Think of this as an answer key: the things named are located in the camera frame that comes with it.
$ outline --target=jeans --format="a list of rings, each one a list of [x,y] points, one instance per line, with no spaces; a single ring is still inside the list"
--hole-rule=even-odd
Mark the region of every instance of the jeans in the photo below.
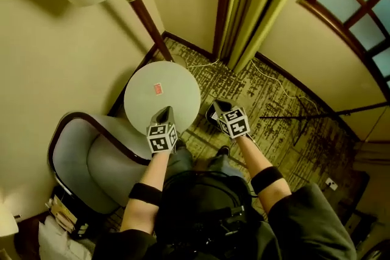
[[[185,147],[176,150],[175,154],[169,156],[168,166],[166,168],[165,180],[171,176],[184,171],[193,169],[193,156]],[[221,155],[217,159],[213,159],[207,168],[208,171],[220,171],[229,176],[237,176],[244,178],[243,174],[229,165],[228,155]]]

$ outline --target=wooden window frame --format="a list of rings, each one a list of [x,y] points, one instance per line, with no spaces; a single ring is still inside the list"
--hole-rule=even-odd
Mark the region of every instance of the wooden window frame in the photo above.
[[[390,81],[390,76],[383,77],[382,73],[377,68],[377,65],[373,61],[373,57],[390,47],[390,34],[378,19],[372,8],[379,2],[379,0],[357,0],[361,7],[344,23],[342,23],[337,17],[330,13],[322,4],[317,0],[298,0],[298,3],[314,13],[319,19],[326,23],[334,32],[337,33],[356,53],[360,60],[366,65],[375,81],[378,83],[382,93],[387,101],[390,101],[390,89],[387,82]],[[369,49],[365,50],[363,45],[355,38],[349,28],[359,21],[365,14],[369,16],[376,23],[381,30],[385,39]]]

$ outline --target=tripod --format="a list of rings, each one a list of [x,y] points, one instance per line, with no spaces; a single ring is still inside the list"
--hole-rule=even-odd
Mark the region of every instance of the tripod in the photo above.
[[[303,110],[308,114],[308,111],[306,107],[303,105],[302,101],[297,97],[297,100],[303,107]],[[382,102],[378,104],[368,105],[366,107],[359,107],[359,108],[353,108],[351,110],[343,110],[343,111],[336,111],[331,113],[322,113],[322,114],[316,114],[316,115],[307,115],[307,116],[260,116],[260,119],[296,119],[299,121],[299,133],[297,139],[294,141],[294,145],[296,145],[300,139],[300,137],[303,135],[305,129],[307,128],[308,123],[312,119],[319,119],[319,118],[332,118],[335,119],[338,116],[350,116],[352,113],[357,113],[359,111],[368,111],[373,110],[374,108],[379,107],[385,107],[387,105],[390,105],[389,102]]]

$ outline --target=round table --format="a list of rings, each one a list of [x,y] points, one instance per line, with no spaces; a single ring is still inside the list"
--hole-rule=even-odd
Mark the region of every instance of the round table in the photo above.
[[[173,107],[176,130],[182,133],[199,112],[199,86],[195,77],[177,63],[150,63],[138,70],[127,84],[124,95],[127,118],[146,135],[152,116],[167,106]]]

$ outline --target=window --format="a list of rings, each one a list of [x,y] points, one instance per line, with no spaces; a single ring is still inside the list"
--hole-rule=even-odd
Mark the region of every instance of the window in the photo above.
[[[390,100],[390,0],[300,0],[359,56]]]

